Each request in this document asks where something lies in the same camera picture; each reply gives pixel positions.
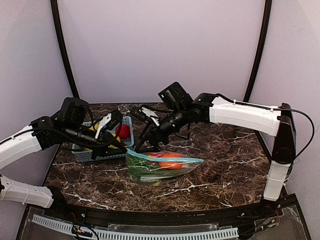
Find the red chili pepper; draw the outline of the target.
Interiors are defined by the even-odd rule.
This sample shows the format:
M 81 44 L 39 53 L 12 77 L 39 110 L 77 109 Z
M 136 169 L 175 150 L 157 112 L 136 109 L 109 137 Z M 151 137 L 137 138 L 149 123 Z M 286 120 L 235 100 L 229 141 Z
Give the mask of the red chili pepper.
M 147 155 L 149 159 L 162 158 L 164 155 L 164 152 L 146 152 L 145 155 Z

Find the clear zip top bag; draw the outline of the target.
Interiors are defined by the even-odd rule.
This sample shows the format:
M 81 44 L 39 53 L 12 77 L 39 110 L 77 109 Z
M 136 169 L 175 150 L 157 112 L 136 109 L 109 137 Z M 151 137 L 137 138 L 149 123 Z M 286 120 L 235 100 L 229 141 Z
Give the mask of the clear zip top bag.
M 201 158 L 171 151 L 137 153 L 128 150 L 125 158 L 130 178 L 145 186 L 173 183 L 205 162 Z

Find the orange fruit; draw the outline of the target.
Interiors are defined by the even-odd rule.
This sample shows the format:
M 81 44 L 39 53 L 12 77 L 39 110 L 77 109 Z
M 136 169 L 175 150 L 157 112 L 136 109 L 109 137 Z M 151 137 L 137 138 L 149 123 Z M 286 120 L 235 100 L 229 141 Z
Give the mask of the orange fruit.
M 175 159 L 175 158 L 181 158 L 182 155 L 174 152 L 165 152 L 160 157 Z M 169 170 L 180 170 L 183 167 L 183 164 L 181 162 L 172 161 L 172 160 L 160 161 L 158 164 L 162 169 L 169 169 Z

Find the white garlic bulb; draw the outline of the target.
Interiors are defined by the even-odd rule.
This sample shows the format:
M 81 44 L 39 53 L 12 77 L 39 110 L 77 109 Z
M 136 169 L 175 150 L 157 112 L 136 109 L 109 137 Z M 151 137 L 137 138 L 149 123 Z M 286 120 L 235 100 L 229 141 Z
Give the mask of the white garlic bulb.
M 182 164 L 178 170 L 165 169 L 159 166 L 159 161 L 128 160 L 127 170 L 131 177 L 142 183 L 168 181 L 184 175 L 188 169 Z

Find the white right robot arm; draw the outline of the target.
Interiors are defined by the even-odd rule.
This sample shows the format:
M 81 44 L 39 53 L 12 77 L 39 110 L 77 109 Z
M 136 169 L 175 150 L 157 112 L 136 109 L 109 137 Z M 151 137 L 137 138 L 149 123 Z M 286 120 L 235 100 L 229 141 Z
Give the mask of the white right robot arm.
M 169 136 L 176 134 L 185 125 L 192 123 L 228 124 L 265 133 L 274 137 L 271 164 L 263 199 L 276 202 L 290 176 L 296 152 L 296 127 L 294 109 L 287 103 L 281 106 L 266 106 L 231 100 L 220 93 L 201 93 L 192 99 L 178 82 L 174 82 L 158 93 L 167 107 L 160 119 L 157 109 L 142 105 L 134 107 L 130 114 L 147 125 L 140 134 L 135 151 L 143 153 L 145 142 L 150 150 L 160 151 L 160 144 L 167 145 Z

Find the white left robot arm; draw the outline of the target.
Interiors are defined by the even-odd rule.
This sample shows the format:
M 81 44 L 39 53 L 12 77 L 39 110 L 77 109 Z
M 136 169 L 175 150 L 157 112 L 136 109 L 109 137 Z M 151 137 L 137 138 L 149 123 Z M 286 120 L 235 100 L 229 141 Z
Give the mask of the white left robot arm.
M 0 167 L 5 168 L 25 156 L 63 143 L 90 149 L 92 159 L 127 152 L 118 136 L 111 133 L 115 127 L 122 127 L 123 115 L 119 110 L 102 117 L 97 128 L 94 120 L 89 127 L 83 125 L 86 115 L 93 116 L 88 102 L 76 97 L 65 98 L 55 114 L 33 120 L 0 142 Z M 4 175 L 0 176 L 0 199 L 47 209 L 66 201 L 57 187 L 30 185 Z

